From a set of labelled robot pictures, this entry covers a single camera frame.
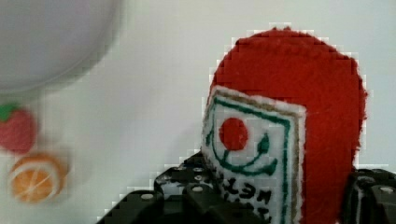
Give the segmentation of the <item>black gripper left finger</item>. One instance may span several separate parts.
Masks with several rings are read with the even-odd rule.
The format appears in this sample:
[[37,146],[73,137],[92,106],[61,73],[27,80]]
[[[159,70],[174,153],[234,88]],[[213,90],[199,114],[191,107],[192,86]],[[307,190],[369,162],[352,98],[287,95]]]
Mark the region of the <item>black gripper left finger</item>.
[[97,224],[268,224],[239,202],[225,201],[202,153],[157,176],[153,190],[127,194]]

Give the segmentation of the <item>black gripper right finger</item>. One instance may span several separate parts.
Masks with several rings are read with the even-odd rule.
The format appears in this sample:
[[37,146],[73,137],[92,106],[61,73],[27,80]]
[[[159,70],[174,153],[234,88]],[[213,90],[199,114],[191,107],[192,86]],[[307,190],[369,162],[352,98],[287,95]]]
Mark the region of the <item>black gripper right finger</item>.
[[396,224],[396,178],[383,169],[357,169],[347,179],[340,224]]

